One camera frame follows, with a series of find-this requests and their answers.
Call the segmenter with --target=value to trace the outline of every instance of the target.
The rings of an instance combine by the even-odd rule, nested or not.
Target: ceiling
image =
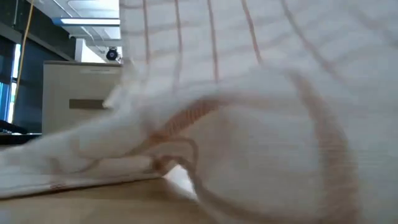
[[[51,18],[119,18],[117,0],[35,0],[34,5]],[[121,46],[118,27],[64,27],[64,29],[73,37],[85,39],[87,46],[102,58],[108,51],[107,47]]]

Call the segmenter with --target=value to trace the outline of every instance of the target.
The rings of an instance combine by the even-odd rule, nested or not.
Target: ceiling light
[[[57,26],[81,26],[81,27],[119,27],[120,19],[114,18],[53,18]]]

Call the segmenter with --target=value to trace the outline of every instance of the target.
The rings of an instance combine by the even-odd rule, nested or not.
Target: table surface
[[[0,223],[214,223],[173,178],[3,200]]]

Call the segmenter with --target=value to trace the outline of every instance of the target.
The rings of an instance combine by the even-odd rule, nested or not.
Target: security camera
[[[110,47],[108,53],[106,53],[106,58],[110,61],[115,61],[119,57],[118,48]]]

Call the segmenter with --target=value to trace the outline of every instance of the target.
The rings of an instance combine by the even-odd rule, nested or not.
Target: yellow cable
[[[27,19],[27,25],[26,25],[26,30],[25,30],[25,35],[24,35],[24,40],[22,41],[22,47],[21,47],[21,63],[19,64],[19,71],[18,71],[18,77],[17,77],[17,88],[15,91],[15,98],[14,98],[14,107],[17,104],[17,97],[18,97],[18,90],[19,90],[19,82],[21,81],[21,75],[22,75],[22,67],[24,66],[24,54],[25,54],[25,44],[26,44],[26,38],[29,33],[29,28],[30,28],[30,21],[32,20],[32,14],[33,14],[33,8],[34,8],[34,0],[30,2],[30,11],[29,11],[29,17]]]

